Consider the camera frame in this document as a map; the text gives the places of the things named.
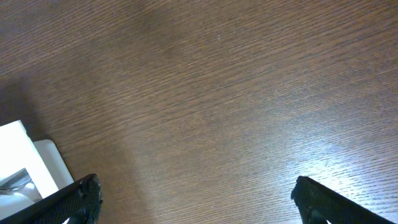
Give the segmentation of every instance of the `wooden table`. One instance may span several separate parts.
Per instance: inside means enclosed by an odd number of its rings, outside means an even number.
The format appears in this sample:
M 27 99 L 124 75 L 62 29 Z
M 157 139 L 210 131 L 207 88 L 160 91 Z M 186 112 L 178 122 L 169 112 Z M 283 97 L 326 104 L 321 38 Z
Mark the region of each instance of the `wooden table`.
M 398 222 L 397 7 L 4 0 L 1 123 L 99 175 L 99 223 L 300 223 L 299 175 Z

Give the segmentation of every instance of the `black plastic part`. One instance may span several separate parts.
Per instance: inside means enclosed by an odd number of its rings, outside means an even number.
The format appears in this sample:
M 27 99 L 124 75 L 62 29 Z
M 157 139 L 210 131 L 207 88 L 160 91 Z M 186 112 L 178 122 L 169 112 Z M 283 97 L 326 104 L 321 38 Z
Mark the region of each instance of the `black plastic part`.
M 394 224 L 309 177 L 298 177 L 292 199 L 304 224 Z
M 102 193 L 96 174 L 89 174 L 53 195 L 0 221 L 0 224 L 95 223 L 101 210 Z

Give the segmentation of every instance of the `table surface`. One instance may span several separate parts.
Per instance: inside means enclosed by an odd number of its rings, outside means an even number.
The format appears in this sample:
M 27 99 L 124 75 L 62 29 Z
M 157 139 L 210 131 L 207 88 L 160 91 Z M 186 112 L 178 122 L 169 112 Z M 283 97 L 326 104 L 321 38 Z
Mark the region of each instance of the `table surface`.
M 2 1 L 1 122 L 99 175 L 99 223 L 299 223 L 299 175 L 398 222 L 397 7 Z

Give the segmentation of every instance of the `brown wooden surface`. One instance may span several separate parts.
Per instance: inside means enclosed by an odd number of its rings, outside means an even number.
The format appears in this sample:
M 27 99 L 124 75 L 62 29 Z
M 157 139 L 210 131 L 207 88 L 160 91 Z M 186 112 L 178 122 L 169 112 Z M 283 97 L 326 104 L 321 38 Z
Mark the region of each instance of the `brown wooden surface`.
M 300 223 L 299 175 L 398 222 L 398 1 L 0 2 L 1 123 L 99 223 Z

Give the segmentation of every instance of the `black textured grip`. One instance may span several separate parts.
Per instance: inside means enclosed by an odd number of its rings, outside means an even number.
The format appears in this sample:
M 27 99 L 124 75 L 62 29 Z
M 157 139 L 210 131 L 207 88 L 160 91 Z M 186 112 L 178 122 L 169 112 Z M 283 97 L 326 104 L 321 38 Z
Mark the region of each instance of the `black textured grip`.
M 96 174 L 90 174 L 53 195 L 0 221 L 6 223 L 95 223 L 100 213 L 101 186 Z
M 393 224 L 309 177 L 298 177 L 292 199 L 300 210 L 304 224 L 326 221 L 333 224 Z

